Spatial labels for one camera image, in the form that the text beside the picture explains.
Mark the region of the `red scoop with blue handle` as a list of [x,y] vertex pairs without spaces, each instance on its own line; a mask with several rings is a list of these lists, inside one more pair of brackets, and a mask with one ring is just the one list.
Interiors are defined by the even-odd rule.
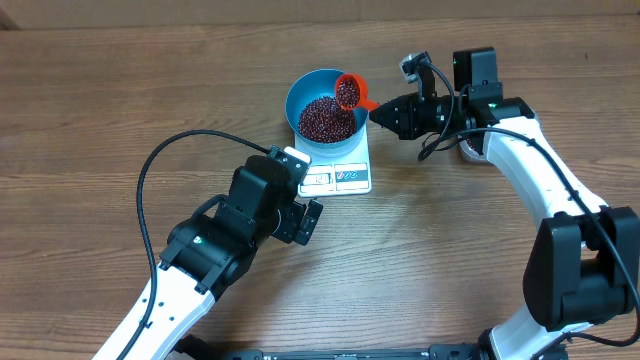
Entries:
[[358,74],[345,73],[338,77],[335,86],[335,99],[341,108],[354,110],[364,108],[367,111],[377,109],[380,104],[368,97],[368,86]]

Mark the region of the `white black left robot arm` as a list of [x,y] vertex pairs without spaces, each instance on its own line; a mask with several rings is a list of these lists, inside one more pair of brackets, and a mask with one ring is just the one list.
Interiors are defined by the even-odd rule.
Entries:
[[99,359],[164,359],[250,268],[274,237],[306,245],[322,206],[297,202],[311,158],[291,147],[253,155],[216,195],[176,225],[156,267],[157,279],[97,352]]

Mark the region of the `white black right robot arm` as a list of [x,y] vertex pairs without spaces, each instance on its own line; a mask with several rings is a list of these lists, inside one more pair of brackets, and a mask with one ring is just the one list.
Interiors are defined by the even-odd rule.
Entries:
[[491,47],[457,51],[446,78],[425,53],[400,69],[417,85],[372,110],[402,140],[421,139],[420,157],[459,146],[494,165],[528,210],[537,235],[523,275],[524,305],[485,330],[476,359],[563,359],[590,328],[639,309],[639,218],[586,188],[556,154],[534,110],[507,98]]

